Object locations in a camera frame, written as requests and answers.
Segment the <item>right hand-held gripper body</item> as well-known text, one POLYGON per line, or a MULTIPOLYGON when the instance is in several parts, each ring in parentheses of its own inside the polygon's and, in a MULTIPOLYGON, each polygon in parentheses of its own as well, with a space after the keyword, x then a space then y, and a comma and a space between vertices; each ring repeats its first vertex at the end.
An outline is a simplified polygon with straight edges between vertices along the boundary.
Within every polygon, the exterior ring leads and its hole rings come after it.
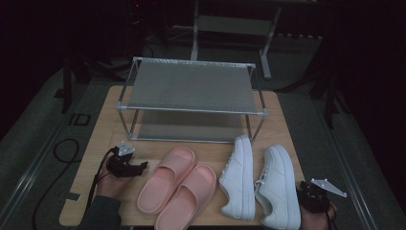
POLYGON ((309 183, 302 181, 297 189, 299 204, 312 214, 327 213, 330 200, 327 192, 347 197, 348 195, 325 179, 312 178, 309 183))

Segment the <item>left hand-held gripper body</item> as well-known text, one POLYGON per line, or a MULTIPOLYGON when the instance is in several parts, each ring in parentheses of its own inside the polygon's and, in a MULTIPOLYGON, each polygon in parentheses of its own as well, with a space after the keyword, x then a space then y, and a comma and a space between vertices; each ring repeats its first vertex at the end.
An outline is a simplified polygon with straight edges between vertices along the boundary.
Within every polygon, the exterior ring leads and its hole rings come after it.
POLYGON ((113 155, 106 163, 107 170, 114 176, 133 177, 136 175, 136 167, 129 164, 135 149, 122 141, 117 147, 114 147, 111 152, 113 155))

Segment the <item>pink slipper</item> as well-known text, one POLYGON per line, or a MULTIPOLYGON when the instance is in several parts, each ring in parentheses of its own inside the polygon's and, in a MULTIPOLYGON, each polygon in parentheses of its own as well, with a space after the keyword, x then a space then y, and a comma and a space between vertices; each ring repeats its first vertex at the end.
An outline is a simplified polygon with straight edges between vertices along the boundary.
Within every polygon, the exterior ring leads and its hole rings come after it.
POLYGON ((189 148, 179 147, 167 153, 138 196, 139 211, 146 215, 158 214, 195 163, 195 153, 189 148))
POLYGON ((158 215, 154 230, 187 230, 213 199, 216 181, 211 167, 194 167, 158 215))

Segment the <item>white sneaker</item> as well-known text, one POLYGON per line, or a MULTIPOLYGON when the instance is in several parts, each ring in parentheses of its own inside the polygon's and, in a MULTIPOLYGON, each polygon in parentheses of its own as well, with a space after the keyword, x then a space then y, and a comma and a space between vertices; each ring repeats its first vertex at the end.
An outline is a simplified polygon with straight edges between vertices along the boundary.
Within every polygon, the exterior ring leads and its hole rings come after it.
POLYGON ((253 220, 256 213, 253 153, 246 135, 235 139, 234 150, 222 170, 219 185, 228 202, 221 213, 232 219, 253 220))
POLYGON ((264 152, 264 167, 255 183, 255 198, 262 208, 261 224, 272 230, 299 230, 301 213, 290 156, 281 145, 264 152))

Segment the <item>grey metal shoe rack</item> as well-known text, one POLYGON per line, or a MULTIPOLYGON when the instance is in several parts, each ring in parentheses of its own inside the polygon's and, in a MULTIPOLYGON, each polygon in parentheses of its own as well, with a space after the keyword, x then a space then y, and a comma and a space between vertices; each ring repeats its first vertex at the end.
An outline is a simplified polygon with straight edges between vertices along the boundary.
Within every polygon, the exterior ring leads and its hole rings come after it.
POLYGON ((255 141, 268 115, 254 63, 135 57, 116 108, 133 141, 255 141))

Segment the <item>person's right hand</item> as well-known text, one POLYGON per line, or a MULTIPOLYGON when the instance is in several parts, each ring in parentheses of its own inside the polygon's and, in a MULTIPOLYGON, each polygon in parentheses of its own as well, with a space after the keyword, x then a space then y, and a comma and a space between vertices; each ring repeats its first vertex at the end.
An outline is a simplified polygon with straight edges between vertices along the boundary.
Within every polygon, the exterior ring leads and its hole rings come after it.
POLYGON ((313 214, 300 206, 301 230, 333 230, 335 228, 336 206, 331 203, 326 213, 313 214))

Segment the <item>person's left hand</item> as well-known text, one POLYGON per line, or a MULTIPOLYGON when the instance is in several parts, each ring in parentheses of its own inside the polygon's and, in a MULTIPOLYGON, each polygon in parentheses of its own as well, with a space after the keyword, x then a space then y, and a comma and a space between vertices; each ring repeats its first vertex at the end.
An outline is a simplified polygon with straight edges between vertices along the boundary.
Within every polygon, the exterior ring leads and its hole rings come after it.
POLYGON ((96 195, 119 199, 131 180, 131 177, 116 177, 106 168, 102 168, 97 180, 96 195))

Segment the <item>dark stand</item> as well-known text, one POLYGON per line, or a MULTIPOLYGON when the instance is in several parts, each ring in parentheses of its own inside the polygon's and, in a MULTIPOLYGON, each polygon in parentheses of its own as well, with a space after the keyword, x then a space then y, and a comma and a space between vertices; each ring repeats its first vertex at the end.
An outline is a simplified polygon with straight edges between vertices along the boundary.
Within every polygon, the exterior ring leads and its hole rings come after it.
POLYGON ((325 98, 324 120, 330 129, 333 129, 332 117, 334 114, 341 110, 350 113, 344 93, 337 89, 337 76, 334 74, 317 74, 309 95, 313 100, 325 98))
POLYGON ((62 87, 55 93, 55 98, 63 100, 61 113, 65 114, 72 103, 72 75, 79 83, 88 83, 90 76, 84 57, 80 55, 68 56, 62 66, 62 87))

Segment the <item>grey metal stand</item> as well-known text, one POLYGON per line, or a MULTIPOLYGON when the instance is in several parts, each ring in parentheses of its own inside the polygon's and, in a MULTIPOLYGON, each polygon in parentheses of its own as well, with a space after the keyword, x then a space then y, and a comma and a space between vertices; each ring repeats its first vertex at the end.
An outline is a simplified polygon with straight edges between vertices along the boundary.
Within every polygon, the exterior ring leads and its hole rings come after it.
POLYGON ((263 77, 272 78, 268 61, 268 51, 274 37, 277 24, 282 12, 281 7, 276 7, 271 20, 245 19, 238 17, 214 16, 199 12, 199 0, 194 0, 193 13, 193 41, 191 60, 198 58, 198 32, 228 33, 238 35, 261 35, 266 37, 264 46, 259 49, 259 60, 263 77))

